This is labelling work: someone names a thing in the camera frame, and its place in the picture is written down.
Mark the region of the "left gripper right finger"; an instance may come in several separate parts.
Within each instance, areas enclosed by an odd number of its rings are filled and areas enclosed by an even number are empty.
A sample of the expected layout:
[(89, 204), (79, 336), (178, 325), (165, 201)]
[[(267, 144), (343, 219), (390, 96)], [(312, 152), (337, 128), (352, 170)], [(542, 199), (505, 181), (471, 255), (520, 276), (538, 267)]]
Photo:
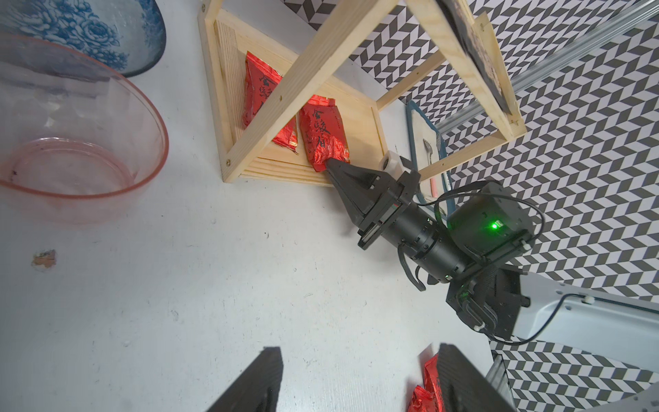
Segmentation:
[(457, 346), (448, 343), (439, 346), (436, 368), (445, 411), (515, 410)]

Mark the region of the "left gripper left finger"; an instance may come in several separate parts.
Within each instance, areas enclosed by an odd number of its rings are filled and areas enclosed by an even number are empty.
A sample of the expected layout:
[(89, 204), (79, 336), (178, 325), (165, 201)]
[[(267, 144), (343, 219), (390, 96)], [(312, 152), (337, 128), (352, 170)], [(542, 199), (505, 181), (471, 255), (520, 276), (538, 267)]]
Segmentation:
[(207, 412), (276, 412), (283, 376), (279, 347), (266, 347)]

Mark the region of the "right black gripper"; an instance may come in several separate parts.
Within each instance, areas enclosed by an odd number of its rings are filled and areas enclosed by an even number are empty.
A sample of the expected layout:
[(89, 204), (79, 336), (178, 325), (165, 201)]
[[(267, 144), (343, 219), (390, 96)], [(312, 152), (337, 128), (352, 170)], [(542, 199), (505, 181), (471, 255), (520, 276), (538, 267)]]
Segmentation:
[(325, 166), (350, 220), (359, 228), (361, 249), (380, 236), (405, 251), (422, 249), (422, 217), (414, 205), (420, 183), (417, 171), (395, 180), (389, 173), (336, 159), (329, 159)]

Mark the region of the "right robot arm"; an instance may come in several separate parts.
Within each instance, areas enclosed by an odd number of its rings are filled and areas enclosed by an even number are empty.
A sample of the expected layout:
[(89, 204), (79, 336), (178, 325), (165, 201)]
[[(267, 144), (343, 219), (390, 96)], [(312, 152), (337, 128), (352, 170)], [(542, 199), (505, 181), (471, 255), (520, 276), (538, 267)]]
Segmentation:
[(442, 194), (441, 201), (463, 200), (443, 217), (438, 201), (415, 202), (417, 171), (393, 177), (337, 159), (325, 167), (357, 226), (359, 247), (389, 242), (416, 289), (447, 286), (446, 302), (468, 328), (507, 348), (559, 343), (657, 371), (657, 304), (565, 285), (512, 264), (544, 230), (530, 218), (532, 202), (480, 180)]

